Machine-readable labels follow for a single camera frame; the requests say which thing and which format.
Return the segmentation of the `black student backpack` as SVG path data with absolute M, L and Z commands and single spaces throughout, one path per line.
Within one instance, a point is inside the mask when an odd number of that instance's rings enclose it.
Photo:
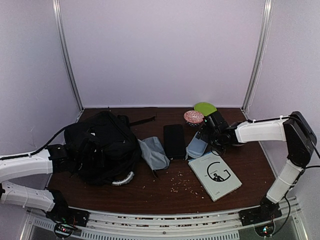
M 131 127 L 153 122 L 155 116 L 130 122 L 126 115 L 101 111 L 64 130 L 66 148 L 76 162 L 73 172 L 87 184 L 122 186 L 134 177 L 142 156 Z

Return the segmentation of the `grey reader book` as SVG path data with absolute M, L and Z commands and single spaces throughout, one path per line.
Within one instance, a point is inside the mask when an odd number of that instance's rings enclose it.
M 213 202 L 242 186 L 242 182 L 219 155 L 209 152 L 191 159 L 188 165 Z

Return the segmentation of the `blue-grey glasses case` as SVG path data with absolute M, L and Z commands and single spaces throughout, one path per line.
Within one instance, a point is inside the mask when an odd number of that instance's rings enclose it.
M 186 147 L 186 155 L 188 158 L 197 159 L 205 153 L 207 146 L 208 143 L 201 139 L 201 135 L 197 131 Z

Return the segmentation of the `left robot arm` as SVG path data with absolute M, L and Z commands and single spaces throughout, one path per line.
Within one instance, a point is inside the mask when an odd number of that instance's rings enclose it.
M 5 155 L 0 158 L 0 202 L 23 208 L 51 212 L 61 222 L 72 218 L 72 211 L 62 193 L 56 190 L 40 190 L 10 182 L 10 180 L 69 170 L 72 161 L 67 149 L 54 144 L 35 152 Z

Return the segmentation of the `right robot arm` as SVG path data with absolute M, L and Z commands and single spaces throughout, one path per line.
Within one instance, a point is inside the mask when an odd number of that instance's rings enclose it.
M 226 146 L 260 143 L 273 172 L 277 174 L 256 210 L 256 216 L 261 221 L 268 220 L 276 212 L 276 205 L 297 184 L 312 156 L 320 154 L 316 147 L 317 136 L 299 111 L 233 124 L 228 124 L 219 111 L 214 111 L 203 121 L 207 142 L 219 152 Z

